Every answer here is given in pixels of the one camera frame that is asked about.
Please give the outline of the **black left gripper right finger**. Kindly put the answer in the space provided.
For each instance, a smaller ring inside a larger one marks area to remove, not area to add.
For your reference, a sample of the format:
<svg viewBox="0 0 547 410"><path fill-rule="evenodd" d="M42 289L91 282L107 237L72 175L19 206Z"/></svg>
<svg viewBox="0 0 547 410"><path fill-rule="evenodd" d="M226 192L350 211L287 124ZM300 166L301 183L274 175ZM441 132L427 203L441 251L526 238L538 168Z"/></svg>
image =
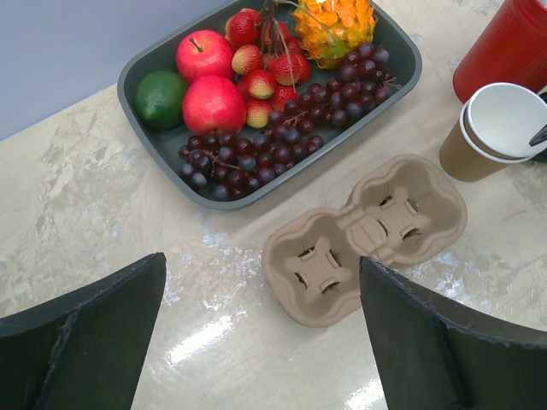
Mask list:
<svg viewBox="0 0 547 410"><path fill-rule="evenodd" d="M372 257L362 309L390 409L544 409L546 334L467 307Z"/></svg>

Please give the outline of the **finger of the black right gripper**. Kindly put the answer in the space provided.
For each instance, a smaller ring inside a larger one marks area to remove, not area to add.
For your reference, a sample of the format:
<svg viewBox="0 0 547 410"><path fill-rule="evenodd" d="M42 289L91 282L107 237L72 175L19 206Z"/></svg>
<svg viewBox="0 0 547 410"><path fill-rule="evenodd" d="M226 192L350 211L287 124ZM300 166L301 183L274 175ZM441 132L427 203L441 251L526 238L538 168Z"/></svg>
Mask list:
<svg viewBox="0 0 547 410"><path fill-rule="evenodd" d="M542 144L547 140L547 125L543 126L528 142L530 147Z"/></svg>

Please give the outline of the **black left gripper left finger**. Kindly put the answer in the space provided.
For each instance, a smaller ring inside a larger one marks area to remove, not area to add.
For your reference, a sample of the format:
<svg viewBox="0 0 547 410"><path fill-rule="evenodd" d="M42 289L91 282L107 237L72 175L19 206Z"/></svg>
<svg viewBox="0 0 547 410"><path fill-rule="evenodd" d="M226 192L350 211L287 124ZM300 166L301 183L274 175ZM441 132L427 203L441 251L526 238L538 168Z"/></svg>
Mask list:
<svg viewBox="0 0 547 410"><path fill-rule="evenodd" d="M147 255L1 319L3 409L129 409L166 283Z"/></svg>

